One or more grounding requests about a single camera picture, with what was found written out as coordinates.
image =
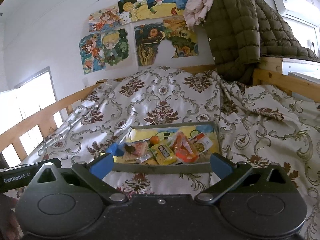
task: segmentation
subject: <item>white air conditioner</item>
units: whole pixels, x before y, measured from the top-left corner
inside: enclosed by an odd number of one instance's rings
[[[275,0],[275,3],[281,16],[312,27],[320,25],[320,10],[306,0]]]

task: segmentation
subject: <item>pink cloth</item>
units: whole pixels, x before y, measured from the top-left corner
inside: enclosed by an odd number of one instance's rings
[[[190,30],[205,19],[212,4],[213,0],[188,0],[183,16]]]

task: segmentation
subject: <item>olive green puffer jacket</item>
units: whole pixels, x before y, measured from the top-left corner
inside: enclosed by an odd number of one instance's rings
[[[217,72],[227,81],[248,84],[261,56],[319,62],[263,0],[214,0],[204,28]]]

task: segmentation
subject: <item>orange plastic package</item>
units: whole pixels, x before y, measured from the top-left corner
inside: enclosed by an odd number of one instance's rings
[[[183,132],[177,132],[170,144],[170,149],[183,163],[193,163],[199,159],[199,154]]]

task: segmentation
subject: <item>bedspread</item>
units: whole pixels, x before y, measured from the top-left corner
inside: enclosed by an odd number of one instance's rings
[[[214,121],[222,154],[254,167],[278,162],[308,206],[301,231],[320,239],[320,105],[289,97],[271,85],[246,87],[216,72],[193,76],[148,68],[121,82],[108,80],[24,161],[58,157],[63,167],[90,162],[132,125]],[[133,194],[192,194],[219,179],[211,174],[146,175],[111,172],[104,181]],[[18,197],[23,189],[14,194]]]

